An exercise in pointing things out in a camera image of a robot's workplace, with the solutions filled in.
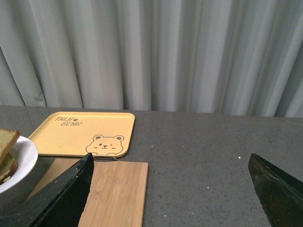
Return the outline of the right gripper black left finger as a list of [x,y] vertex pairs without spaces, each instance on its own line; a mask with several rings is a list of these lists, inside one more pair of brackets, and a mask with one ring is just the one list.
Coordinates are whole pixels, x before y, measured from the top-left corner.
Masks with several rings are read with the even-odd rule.
[[6,216],[2,227],[77,227],[90,192],[94,171],[91,153]]

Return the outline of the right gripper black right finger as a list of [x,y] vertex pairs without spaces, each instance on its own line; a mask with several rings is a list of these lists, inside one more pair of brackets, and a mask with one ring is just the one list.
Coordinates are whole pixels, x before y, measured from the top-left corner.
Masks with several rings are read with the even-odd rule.
[[252,153],[248,169],[256,195],[272,227],[303,225],[303,183]]

